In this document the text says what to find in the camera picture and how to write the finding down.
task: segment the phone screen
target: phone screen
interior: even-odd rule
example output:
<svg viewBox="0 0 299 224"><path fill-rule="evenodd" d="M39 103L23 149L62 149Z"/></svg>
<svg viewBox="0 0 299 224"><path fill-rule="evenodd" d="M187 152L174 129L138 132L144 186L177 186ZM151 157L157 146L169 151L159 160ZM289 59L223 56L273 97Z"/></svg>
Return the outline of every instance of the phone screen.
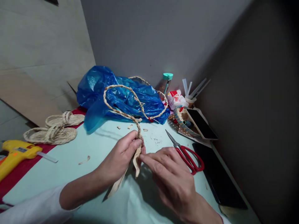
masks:
<svg viewBox="0 0 299 224"><path fill-rule="evenodd" d="M209 125L206 123L206 121L202 118L200 113L197 110L187 109L188 113L190 114L191 118L195 122L196 126L204 136L204 138L207 139L218 139L218 137L215 135L215 133L212 131L212 129L209 127Z"/></svg>

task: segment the green bottle cap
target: green bottle cap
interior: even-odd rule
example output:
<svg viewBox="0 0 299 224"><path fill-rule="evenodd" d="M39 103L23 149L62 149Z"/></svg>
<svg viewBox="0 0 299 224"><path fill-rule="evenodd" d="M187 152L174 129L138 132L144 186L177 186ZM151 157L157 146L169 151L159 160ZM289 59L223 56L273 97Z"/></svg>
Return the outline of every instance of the green bottle cap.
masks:
<svg viewBox="0 0 299 224"><path fill-rule="evenodd" d="M173 74L172 73L163 73L164 80L172 80Z"/></svg>

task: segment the rope coil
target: rope coil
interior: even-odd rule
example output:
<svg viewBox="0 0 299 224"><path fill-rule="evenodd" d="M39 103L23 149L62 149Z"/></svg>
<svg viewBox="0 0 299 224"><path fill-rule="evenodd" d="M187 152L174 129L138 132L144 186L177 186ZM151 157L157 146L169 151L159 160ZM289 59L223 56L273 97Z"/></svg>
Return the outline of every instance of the rope coil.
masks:
<svg viewBox="0 0 299 224"><path fill-rule="evenodd" d="M73 115L71 111L49 116L45 121L45 128L32 128L26 131L23 137L33 144L63 145L77 136L76 129L66 127L80 124L84 117L81 114Z"/></svg>

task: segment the braided rope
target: braided rope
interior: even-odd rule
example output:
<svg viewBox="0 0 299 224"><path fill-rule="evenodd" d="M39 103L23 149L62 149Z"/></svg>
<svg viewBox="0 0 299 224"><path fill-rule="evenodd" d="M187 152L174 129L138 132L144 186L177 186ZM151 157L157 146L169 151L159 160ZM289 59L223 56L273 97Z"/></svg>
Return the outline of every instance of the braided rope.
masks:
<svg viewBox="0 0 299 224"><path fill-rule="evenodd" d="M27 142L33 144L63 145L74 140L77 130L55 125L50 128L32 128L23 134Z"/></svg>
<svg viewBox="0 0 299 224"><path fill-rule="evenodd" d="M149 84L147 81L145 81L143 78L140 78L139 76L132 76L132 77L129 77L129 79L133 79L133 78L141 79L145 84L147 84L147 85L150 86L150 84Z"/></svg>
<svg viewBox="0 0 299 224"><path fill-rule="evenodd" d="M45 128L32 128L26 131L23 137L33 144L63 145L77 136L76 129L65 127L80 124L84 121L84 117L81 114L74 115L71 111L49 116L45 121Z"/></svg>
<svg viewBox="0 0 299 224"><path fill-rule="evenodd" d="M62 115L52 115L46 119L46 127L63 124L64 127L75 126L84 121L85 116L82 114L73 114L71 111L66 111Z"/></svg>
<svg viewBox="0 0 299 224"><path fill-rule="evenodd" d="M140 79L141 79L142 81L144 81L146 84L149 85L149 83L148 83L147 81L145 81L145 80L142 79L142 78L140 78ZM146 116L146 114L145 114L145 112L144 112L144 108L143 108L144 103L141 103L141 102L140 102L138 96L136 95L136 93L133 91L132 88L127 87L127 86L124 86L124 85L110 85L110 86L107 86L107 87L105 88L105 90L104 90L104 94L103 94L104 103L107 105L107 107L108 107L110 110L114 111L114 113L119 114L119 115L121 115L121 116L123 116L123 117L126 117L126 118L129 118L129 119L132 119L132 120L134 121L134 123L136 124L137 129L138 129L138 135L137 135L137 138L142 139L142 136L141 136L141 128L140 128L140 125L139 125L139 123L138 123L139 120L137 120L135 117L133 117L133 116L131 116L131 115L129 115L129 114L126 114L126 113L124 113L124 112L122 112L122 111L119 111L119 110L116 110L116 109L112 108L112 107L107 103L107 100L106 100L106 92L107 92L109 89L116 88L116 87L121 87L121 88L128 89L128 90L131 91L131 93L133 93L133 95L134 95L134 99L137 100L137 102L139 103L139 105L140 105L140 107L141 107L141 110L142 110L142 113L143 113L143 115L144 115L147 119L154 119L154 118L160 117L160 116L166 111L166 109L167 109L167 107L168 107L168 101L166 100L166 107L164 107L164 109L162 110L161 113L159 113L157 116L154 116L154 117L148 117L148 116ZM138 156L140 155L140 153L141 153L141 146L139 146L139 147L137 148L137 150L136 150L136 152L135 152L135 154L134 154L134 157L133 157L133 164L134 164L134 167L135 167L135 169L136 169L136 175L135 175L136 178L138 177L139 172L140 172L140 169L139 169L139 167L138 167L138 165L137 165L137 158L138 158Z"/></svg>

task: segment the wall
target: wall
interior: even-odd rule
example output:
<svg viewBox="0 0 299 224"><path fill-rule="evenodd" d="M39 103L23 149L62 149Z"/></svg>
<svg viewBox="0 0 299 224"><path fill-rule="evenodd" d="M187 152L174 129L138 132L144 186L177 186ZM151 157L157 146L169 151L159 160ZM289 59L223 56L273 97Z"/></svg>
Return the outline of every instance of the wall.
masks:
<svg viewBox="0 0 299 224"><path fill-rule="evenodd" d="M298 30L284 8L254 4L205 69L212 81L197 104L263 223L287 223L297 207Z"/></svg>
<svg viewBox="0 0 299 224"><path fill-rule="evenodd" d="M251 0L83 1L97 65L117 76L141 76L153 87L162 73L193 81Z"/></svg>
<svg viewBox="0 0 299 224"><path fill-rule="evenodd" d="M77 107L66 81L95 65L80 0L1 0L0 42L0 75L25 72L61 111ZM27 122L0 101L0 140L22 139Z"/></svg>

